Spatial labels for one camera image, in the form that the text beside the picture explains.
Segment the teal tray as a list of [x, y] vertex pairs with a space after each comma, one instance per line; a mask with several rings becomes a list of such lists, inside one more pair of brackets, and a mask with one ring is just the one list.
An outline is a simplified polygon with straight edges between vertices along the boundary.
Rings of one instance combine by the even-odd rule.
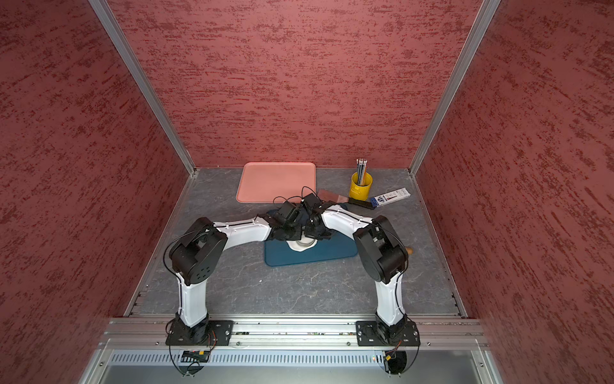
[[358, 254], [355, 242], [338, 231], [331, 230], [329, 240], [317, 240], [315, 247], [303, 252], [292, 251], [287, 241], [270, 240], [265, 243], [265, 264], [283, 267], [334, 259], [352, 258]]

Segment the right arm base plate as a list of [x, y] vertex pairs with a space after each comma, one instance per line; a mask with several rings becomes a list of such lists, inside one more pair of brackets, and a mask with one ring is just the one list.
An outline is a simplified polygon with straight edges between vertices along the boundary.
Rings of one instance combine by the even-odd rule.
[[355, 326], [360, 347], [419, 347], [421, 345], [417, 324], [411, 320], [400, 321], [394, 326], [387, 326], [379, 321], [357, 321]]

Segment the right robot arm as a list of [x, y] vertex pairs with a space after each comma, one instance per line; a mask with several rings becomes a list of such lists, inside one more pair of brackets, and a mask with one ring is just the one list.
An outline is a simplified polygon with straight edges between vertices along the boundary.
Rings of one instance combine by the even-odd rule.
[[377, 293], [376, 332], [382, 342], [397, 344], [409, 326], [402, 303], [401, 280], [409, 266], [409, 254], [390, 221], [380, 215], [367, 218], [314, 194], [301, 201], [308, 215], [306, 237], [323, 240], [331, 230], [352, 238], [367, 275]]

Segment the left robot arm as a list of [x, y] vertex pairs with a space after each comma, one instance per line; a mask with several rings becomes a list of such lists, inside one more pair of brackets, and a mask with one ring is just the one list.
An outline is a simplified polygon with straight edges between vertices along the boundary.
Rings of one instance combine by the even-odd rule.
[[169, 346], [202, 345], [213, 335], [206, 307], [206, 282], [222, 253], [235, 246], [272, 240], [297, 241], [307, 213], [298, 203], [238, 222], [212, 222], [199, 218], [166, 251], [169, 271], [178, 282], [179, 309], [169, 325]]

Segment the white dough piece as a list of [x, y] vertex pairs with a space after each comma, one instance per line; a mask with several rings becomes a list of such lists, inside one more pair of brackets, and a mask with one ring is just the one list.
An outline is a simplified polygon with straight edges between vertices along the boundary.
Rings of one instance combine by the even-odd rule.
[[286, 243], [292, 251], [303, 252], [315, 247], [318, 241], [312, 238], [305, 238], [301, 240], [287, 241]]

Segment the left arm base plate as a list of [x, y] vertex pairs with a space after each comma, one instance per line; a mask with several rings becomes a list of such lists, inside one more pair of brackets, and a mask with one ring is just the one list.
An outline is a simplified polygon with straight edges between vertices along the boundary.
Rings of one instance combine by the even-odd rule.
[[222, 346], [230, 344], [234, 322], [231, 320], [207, 320], [188, 327], [180, 318], [174, 319], [166, 336], [169, 347]]

